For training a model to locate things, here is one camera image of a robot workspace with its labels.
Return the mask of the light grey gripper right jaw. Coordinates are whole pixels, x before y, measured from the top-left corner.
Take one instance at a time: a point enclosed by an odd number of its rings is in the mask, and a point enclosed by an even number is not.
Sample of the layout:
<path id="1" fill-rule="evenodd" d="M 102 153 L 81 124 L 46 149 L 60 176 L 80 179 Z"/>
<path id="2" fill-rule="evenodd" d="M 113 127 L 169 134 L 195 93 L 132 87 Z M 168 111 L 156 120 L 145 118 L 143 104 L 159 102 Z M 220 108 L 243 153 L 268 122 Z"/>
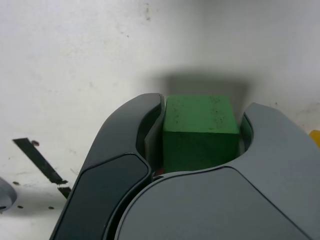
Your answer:
<path id="1" fill-rule="evenodd" d="M 219 167 L 170 174 L 144 188 L 117 240 L 317 240 L 320 150 L 279 110 L 244 112 L 251 144 Z"/>

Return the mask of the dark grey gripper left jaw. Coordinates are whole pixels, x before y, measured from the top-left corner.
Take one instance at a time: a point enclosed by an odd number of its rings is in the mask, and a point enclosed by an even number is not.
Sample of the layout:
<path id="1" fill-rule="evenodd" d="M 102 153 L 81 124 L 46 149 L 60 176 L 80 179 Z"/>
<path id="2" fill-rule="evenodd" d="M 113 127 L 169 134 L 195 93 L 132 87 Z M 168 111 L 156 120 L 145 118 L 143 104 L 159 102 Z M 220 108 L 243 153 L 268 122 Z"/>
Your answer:
<path id="1" fill-rule="evenodd" d="M 161 165 L 164 110 L 161 94 L 145 93 L 105 120 L 51 239 L 114 239 L 125 209 Z"/>

